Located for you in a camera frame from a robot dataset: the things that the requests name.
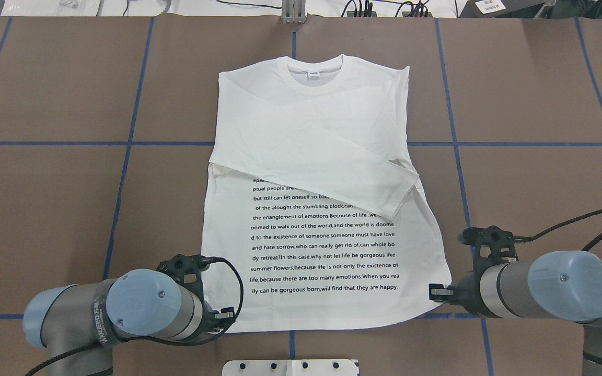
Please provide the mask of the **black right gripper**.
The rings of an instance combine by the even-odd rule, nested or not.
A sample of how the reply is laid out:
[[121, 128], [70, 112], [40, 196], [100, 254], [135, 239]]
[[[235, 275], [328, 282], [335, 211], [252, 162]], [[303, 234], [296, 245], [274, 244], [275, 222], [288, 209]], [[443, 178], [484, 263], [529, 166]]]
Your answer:
[[429, 284], [429, 299], [440, 304], [460, 305], [470, 314], [482, 314], [482, 296], [475, 280], [461, 280], [448, 286]]

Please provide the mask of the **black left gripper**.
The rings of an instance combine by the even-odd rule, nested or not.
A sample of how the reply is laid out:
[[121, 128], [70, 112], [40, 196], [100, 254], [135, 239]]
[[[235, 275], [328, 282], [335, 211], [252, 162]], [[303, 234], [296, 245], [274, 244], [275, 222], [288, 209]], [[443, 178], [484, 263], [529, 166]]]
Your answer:
[[237, 317], [236, 309], [214, 310], [210, 304], [202, 300], [202, 319], [196, 331], [196, 337], [210, 337], [222, 333], [220, 320], [234, 320]]

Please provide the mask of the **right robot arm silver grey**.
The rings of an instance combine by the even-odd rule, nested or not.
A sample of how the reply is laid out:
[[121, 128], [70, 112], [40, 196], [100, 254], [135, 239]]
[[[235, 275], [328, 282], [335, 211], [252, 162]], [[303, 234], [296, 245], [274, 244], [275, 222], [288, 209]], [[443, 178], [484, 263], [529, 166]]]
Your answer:
[[457, 284], [430, 284], [430, 300], [485, 318], [560, 319], [584, 328], [582, 374], [602, 375], [602, 260], [555, 251], [535, 260], [478, 257]]

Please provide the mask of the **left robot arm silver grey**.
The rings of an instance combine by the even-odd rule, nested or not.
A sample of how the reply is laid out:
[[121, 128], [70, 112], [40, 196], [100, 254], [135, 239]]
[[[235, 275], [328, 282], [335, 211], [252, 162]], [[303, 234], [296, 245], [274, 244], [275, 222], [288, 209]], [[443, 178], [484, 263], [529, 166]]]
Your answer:
[[214, 310], [200, 292], [151, 269], [48, 289], [32, 298], [23, 315], [27, 342], [48, 352], [27, 374], [112, 375], [114, 347], [134, 340], [203, 345], [236, 318], [236, 309]]

